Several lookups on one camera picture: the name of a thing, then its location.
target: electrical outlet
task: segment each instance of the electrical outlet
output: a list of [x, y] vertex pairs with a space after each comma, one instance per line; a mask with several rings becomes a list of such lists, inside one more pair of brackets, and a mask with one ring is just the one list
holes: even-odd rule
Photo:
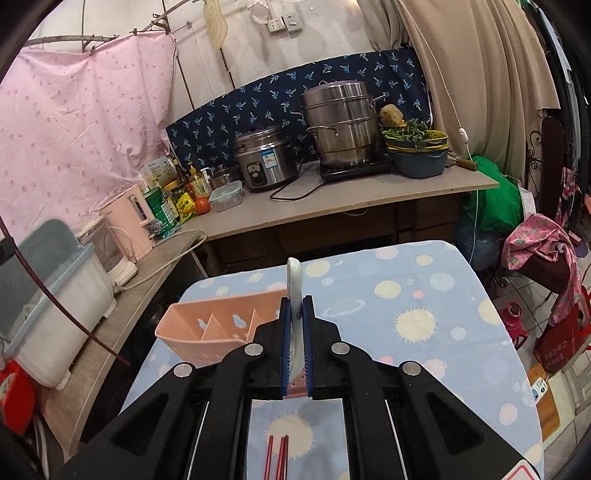
[[295, 14], [283, 15], [283, 21], [288, 32], [299, 32], [302, 30], [300, 18]]
[[285, 24], [283, 23], [283, 19], [279, 18], [271, 18], [267, 22], [267, 28], [269, 29], [270, 33], [280, 32], [281, 30], [285, 30]]

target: white wall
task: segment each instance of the white wall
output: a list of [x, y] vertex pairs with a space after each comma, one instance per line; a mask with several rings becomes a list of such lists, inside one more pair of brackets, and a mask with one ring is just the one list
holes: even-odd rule
[[[372, 50], [356, 0], [306, 0], [297, 4], [270, 1], [276, 17], [296, 13], [304, 30], [291, 36], [286, 31], [271, 35], [266, 26], [251, 19], [245, 0], [220, 0], [228, 23], [228, 36], [222, 49], [236, 87], [311, 61]], [[164, 0], [166, 8], [177, 2]], [[64, 0], [31, 38], [81, 34], [82, 5], [83, 0]], [[153, 13], [163, 11], [163, 0], [86, 0], [84, 34], [125, 35], [134, 28], [141, 30], [152, 20]], [[193, 105], [201, 106], [230, 92], [232, 84], [222, 57], [213, 50], [207, 36], [203, 3], [188, 2], [168, 19], [175, 31], [178, 56]], [[80, 43], [51, 44], [44, 48], [80, 51]], [[178, 64], [175, 68], [169, 122], [193, 110]]]
[[[82, 27], [83, 5], [84, 27]], [[86, 0], [86, 2], [84, 0], [64, 0], [37, 27], [31, 38], [52, 35], [82, 35], [82, 32], [84, 35], [94, 34], [105, 37], [127, 35], [131, 30], [130, 25], [130, 4], [127, 0]], [[60, 42], [36, 48], [81, 52], [81, 46], [81, 42]]]

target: navy blue palm tree fabric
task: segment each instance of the navy blue palm tree fabric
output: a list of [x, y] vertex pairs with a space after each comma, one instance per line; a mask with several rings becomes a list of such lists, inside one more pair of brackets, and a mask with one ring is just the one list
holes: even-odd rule
[[274, 73], [218, 97], [167, 127], [175, 153], [197, 168], [231, 166], [234, 140], [255, 129], [282, 125], [297, 158], [317, 159], [301, 115], [300, 95], [339, 80], [366, 82], [369, 93], [386, 95], [405, 119], [430, 117], [427, 86], [414, 49], [344, 55]]

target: blue polka dot tablecloth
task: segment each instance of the blue polka dot tablecloth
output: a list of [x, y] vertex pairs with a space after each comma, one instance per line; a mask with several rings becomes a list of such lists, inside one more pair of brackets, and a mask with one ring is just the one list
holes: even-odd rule
[[[316, 315], [337, 324], [344, 341], [374, 360], [424, 365], [543, 475], [542, 434], [530, 383], [492, 302], [453, 245], [403, 244], [303, 267], [304, 295], [313, 296]], [[285, 267], [201, 280], [181, 301], [275, 288], [285, 288]], [[180, 361], [157, 339], [124, 408]], [[340, 400], [254, 401], [249, 479], [263, 478], [270, 434], [275, 454], [281, 436], [290, 436], [290, 478], [349, 479]], [[272, 464], [277, 464], [276, 456]]]

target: wooden handle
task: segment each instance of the wooden handle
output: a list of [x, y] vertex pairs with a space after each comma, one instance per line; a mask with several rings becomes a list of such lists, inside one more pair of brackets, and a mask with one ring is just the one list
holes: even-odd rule
[[466, 168], [472, 171], [478, 170], [478, 163], [472, 160], [464, 160], [463, 158], [459, 158], [458, 160], [456, 160], [456, 165], [458, 167]]

